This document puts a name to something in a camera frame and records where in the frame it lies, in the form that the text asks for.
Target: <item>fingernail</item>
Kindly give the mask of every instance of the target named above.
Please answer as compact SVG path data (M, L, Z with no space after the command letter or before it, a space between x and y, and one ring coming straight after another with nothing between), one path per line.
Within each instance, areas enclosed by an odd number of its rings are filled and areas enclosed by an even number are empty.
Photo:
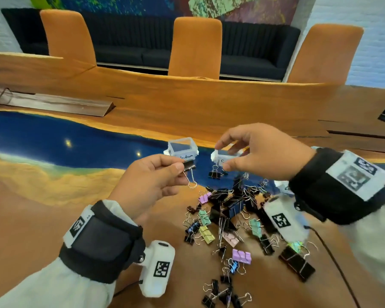
M180 172L184 171L184 164L182 164L181 162L175 163L175 168Z

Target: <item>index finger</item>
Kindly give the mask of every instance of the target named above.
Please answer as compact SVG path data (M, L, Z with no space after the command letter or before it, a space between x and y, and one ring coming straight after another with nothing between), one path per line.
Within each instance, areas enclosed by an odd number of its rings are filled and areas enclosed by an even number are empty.
M215 145L216 150L220 150L236 140L241 140L247 145L250 143L251 127L250 124L238 125L222 134Z
M153 154L149 155L148 157L145 157L142 159L144 163L147 164L147 166L151 170L156 170L159 167L165 167L172 165L177 162L184 162L183 159L177 158L171 155L165 155L165 154Z

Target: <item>pile of binder clips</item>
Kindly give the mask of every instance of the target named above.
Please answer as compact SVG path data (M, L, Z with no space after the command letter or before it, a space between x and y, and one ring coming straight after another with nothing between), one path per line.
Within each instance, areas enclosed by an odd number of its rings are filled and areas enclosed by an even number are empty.
M219 179L225 175L217 175L216 172L218 172L217 168L213 168L209 176ZM286 244L279 259L293 270L302 282L307 281L315 272L315 269L306 260L309 255L306 244L302 242L287 243L265 212L264 204L275 198L266 190L268 180L264 179L256 186L247 186L244 182L248 178L248 173L237 176L231 189L206 187L206 191L199 194L197 206L187 207L185 214L187 219L183 222L187 228L184 241L191 245L200 245L203 241L211 244L216 241L217 247L212 253L218 254L224 264L220 282L213 279L211 284L203 286L206 295L201 303L208 308L214 307L217 299L227 308L231 303L234 308L240 308L245 303L252 301L249 293L241 297L235 294L232 284L232 276L236 273L245 274L245 265L251 264L251 254L235 248L239 242L244 242L238 234L241 227L252 233L253 238L259 241L263 253L267 256L274 254L274 247L278 248L280 242ZM251 213L255 214L257 218L251 218ZM211 223L218 225L217 237L208 228ZM227 244L232 247L230 258L226 258ZM221 290L219 283L225 284L225 289Z

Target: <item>person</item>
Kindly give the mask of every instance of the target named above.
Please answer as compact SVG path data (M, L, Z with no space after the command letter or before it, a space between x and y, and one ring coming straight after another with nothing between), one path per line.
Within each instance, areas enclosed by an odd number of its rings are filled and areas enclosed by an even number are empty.
M355 257L385 285L385 171L352 153L314 150L266 124L229 129L215 149L233 142L231 153L247 149L241 157L224 163L225 171L289 181L297 196L324 217L342 225ZM355 165L348 160L351 155ZM339 172L340 167L349 172ZM111 248L117 242L108 231L125 230L127 237L134 237L135 246L142 230L133 220L160 198L177 194L179 186L188 183L183 170L181 159L167 155L151 155L133 162L108 199L92 208L92 214L104 223L104 228L94 225L86 231L83 227L78 239L87 240L84 247L75 242L68 248L70 244L64 240L60 256L1 297L0 308L107 307L118 274L135 260L127 246L118 251ZM78 222L80 218L70 232L79 228ZM92 240L95 233L102 235L102 229L109 233L108 238L103 242ZM121 261L112 264L112 259Z

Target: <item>person's left hand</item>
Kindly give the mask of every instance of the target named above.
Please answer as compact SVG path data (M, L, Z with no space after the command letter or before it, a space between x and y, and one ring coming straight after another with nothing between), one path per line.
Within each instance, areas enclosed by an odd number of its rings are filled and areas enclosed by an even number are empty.
M176 195L178 186L188 185L183 159L155 154L134 161L108 197L131 218L153 206L162 197Z

